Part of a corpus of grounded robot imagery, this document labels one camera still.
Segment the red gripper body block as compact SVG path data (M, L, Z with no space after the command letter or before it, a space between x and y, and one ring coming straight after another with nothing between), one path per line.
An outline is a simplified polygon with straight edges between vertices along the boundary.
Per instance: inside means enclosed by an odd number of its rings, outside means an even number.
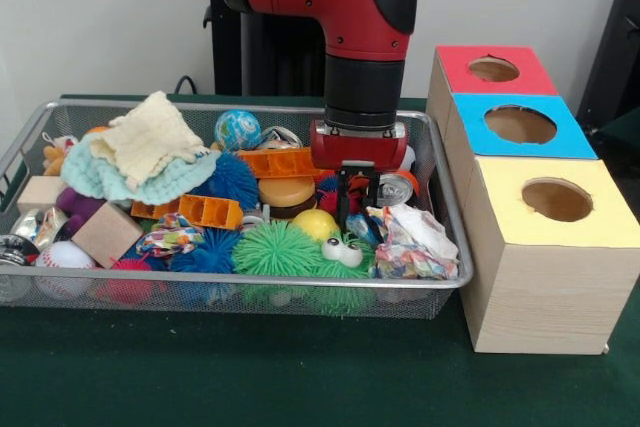
M361 166L394 171L401 166L408 145L407 128L402 122L384 131L355 131L313 120L310 139L314 166L326 170Z

